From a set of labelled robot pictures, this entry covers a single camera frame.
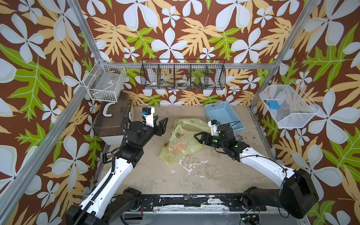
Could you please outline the green avocado-print plastic bag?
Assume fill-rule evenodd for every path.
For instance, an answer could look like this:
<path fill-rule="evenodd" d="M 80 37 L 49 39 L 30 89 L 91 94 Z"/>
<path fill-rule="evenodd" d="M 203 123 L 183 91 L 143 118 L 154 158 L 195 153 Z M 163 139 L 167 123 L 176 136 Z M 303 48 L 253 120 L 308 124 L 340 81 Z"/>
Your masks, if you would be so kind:
<path fill-rule="evenodd" d="M 200 119 L 177 119 L 171 129 L 170 138 L 164 143 L 162 151 L 160 153 L 160 159 L 169 165 L 175 164 L 186 155 L 193 154 L 203 148 L 203 144 L 200 144 L 194 135 L 200 132 L 210 132 L 208 123 Z M 169 151 L 174 143 L 182 143 L 188 145 L 186 152 L 179 152 L 173 154 Z"/>

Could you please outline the wrinkled orange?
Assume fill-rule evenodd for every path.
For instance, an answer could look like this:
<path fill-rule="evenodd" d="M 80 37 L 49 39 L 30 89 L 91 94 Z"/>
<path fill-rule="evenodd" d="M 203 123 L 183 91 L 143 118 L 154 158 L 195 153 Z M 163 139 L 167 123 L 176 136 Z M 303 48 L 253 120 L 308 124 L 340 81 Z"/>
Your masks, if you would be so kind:
<path fill-rule="evenodd" d="M 179 152 L 182 152 L 179 149 L 179 145 L 182 143 L 174 143 L 171 147 L 169 147 L 169 151 L 172 152 L 173 154 L 178 154 Z"/>
<path fill-rule="evenodd" d="M 186 151 L 188 150 L 188 145 L 180 144 L 180 145 L 179 145 L 179 149 L 180 149 L 182 152 L 186 152 Z"/>

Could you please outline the wrinkled orange back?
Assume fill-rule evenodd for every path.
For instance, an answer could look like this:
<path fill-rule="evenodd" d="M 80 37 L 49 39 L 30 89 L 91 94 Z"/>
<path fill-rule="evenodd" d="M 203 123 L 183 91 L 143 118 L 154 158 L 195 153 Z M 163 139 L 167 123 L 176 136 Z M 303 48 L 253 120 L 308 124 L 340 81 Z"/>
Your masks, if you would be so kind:
<path fill-rule="evenodd" d="M 179 152 L 182 152 L 179 149 L 179 145 L 182 143 L 174 143 L 171 147 L 169 147 L 169 151 L 172 152 L 173 154 L 178 154 Z"/>

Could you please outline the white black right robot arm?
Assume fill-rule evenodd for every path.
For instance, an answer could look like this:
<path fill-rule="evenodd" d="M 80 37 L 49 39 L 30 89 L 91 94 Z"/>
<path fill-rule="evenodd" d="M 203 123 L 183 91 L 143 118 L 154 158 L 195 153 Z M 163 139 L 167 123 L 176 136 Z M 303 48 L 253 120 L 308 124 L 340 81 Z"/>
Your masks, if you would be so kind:
<path fill-rule="evenodd" d="M 211 132 L 200 132 L 194 138 L 232 160 L 252 167 L 273 181 L 278 189 L 250 187 L 242 194 L 241 205 L 246 210 L 258 206 L 272 206 L 284 209 L 294 218 L 304 218 L 319 201 L 319 195 L 304 169 L 291 169 L 263 156 L 242 141 L 237 141 L 230 124 L 210 122 Z"/>

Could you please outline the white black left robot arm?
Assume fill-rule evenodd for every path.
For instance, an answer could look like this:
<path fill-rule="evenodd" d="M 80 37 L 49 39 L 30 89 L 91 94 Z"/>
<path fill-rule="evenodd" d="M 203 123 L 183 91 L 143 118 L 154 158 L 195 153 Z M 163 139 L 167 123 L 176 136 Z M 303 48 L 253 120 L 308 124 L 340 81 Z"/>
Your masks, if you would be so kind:
<path fill-rule="evenodd" d="M 115 192 L 143 156 L 144 146 L 154 137 L 166 132 L 168 118 L 153 119 L 153 126 L 144 121 L 129 124 L 124 140 L 112 157 L 112 165 L 106 176 L 79 205 L 66 212 L 68 225 L 110 225 L 124 212 L 139 209 L 141 192 L 128 188 L 112 201 Z"/>

